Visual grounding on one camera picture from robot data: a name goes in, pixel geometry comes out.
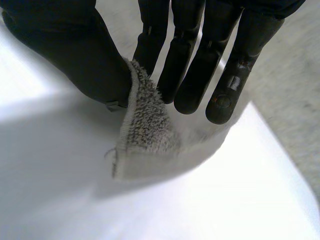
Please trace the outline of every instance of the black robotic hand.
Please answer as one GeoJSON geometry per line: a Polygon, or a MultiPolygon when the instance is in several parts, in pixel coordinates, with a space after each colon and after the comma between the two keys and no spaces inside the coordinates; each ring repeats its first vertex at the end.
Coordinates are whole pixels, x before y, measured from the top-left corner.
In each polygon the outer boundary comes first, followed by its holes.
{"type": "Polygon", "coordinates": [[[96,0],[0,0],[5,25],[18,40],[88,97],[126,107],[131,74],[95,5],[96,0]]]}
{"type": "MultiPolygon", "coordinates": [[[[236,40],[206,108],[214,124],[227,122],[265,44],[305,0],[172,0],[174,38],[159,78],[162,99],[182,114],[194,113],[238,21],[236,40]],[[187,70],[200,30],[199,48],[187,70]]],[[[134,58],[152,74],[168,26],[169,0],[138,0],[143,32],[134,58]]]]}

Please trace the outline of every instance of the white table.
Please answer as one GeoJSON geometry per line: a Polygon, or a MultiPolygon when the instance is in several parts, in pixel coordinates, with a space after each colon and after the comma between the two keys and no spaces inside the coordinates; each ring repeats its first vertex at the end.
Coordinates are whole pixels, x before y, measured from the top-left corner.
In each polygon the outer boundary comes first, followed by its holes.
{"type": "Polygon", "coordinates": [[[1,240],[319,240],[315,197],[250,103],[221,149],[165,182],[121,184],[109,113],[0,24],[1,240]]]}

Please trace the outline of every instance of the white surface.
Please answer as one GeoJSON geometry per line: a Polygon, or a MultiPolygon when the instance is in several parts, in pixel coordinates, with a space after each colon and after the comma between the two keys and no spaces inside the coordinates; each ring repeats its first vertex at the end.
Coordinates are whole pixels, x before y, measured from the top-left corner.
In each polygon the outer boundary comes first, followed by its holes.
{"type": "Polygon", "coordinates": [[[78,93],[0,25],[1,240],[319,240],[319,209],[250,103],[218,152],[165,182],[104,160],[123,112],[78,93]]]}

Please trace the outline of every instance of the gray towel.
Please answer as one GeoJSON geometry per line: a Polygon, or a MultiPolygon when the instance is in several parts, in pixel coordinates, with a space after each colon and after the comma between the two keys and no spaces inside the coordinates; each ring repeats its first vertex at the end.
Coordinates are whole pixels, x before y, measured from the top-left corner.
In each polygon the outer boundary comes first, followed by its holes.
{"type": "Polygon", "coordinates": [[[224,125],[206,119],[209,95],[196,113],[182,115],[172,104],[163,103],[154,82],[136,61],[126,62],[132,78],[128,109],[118,142],[106,154],[114,162],[113,177],[122,181],[172,177],[212,156],[244,105],[238,104],[240,107],[224,125]]]}

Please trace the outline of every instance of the gray floor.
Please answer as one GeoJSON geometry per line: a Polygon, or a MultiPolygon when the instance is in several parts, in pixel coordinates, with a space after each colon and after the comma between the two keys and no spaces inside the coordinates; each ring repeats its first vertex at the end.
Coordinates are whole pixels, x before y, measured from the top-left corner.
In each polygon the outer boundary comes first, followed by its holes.
{"type": "MultiPolygon", "coordinates": [[[[142,30],[137,2],[108,0],[106,5],[106,0],[98,0],[97,3],[117,48],[127,58],[132,58],[142,30]]],[[[169,24],[158,66],[164,64],[173,29],[169,24]]],[[[320,200],[319,42],[320,2],[307,0],[265,46],[246,90],[320,200]]]]}

